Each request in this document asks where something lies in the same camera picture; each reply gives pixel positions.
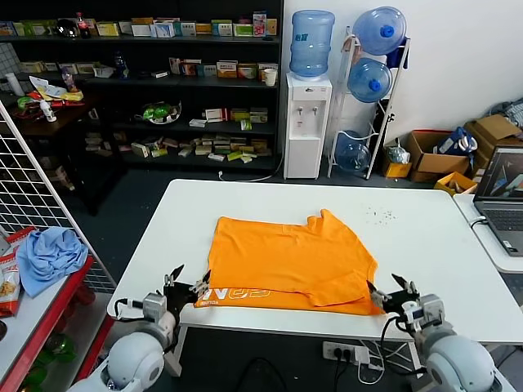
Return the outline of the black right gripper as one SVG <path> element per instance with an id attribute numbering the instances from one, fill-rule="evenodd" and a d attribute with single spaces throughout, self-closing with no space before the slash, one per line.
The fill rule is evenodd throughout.
<path id="1" fill-rule="evenodd" d="M 403 305 L 407 302 L 418 303 L 420 294 L 413 281 L 407 281 L 405 278 L 392 274 L 392 278 L 400 285 L 403 290 L 386 294 L 378 290 L 369 280 L 366 281 L 371 301 L 375 306 L 382 306 L 386 314 L 396 313 L 402 315 L 405 312 Z"/>

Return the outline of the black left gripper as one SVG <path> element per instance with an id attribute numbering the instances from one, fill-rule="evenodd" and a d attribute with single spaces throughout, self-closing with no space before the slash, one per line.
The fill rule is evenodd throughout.
<path id="1" fill-rule="evenodd" d="M 170 274 L 164 275 L 163 295 L 167 298 L 167 311 L 178 317 L 184 307 L 195 304 L 209 288 L 211 270 L 194 285 L 176 283 L 184 265 L 176 267 Z"/>

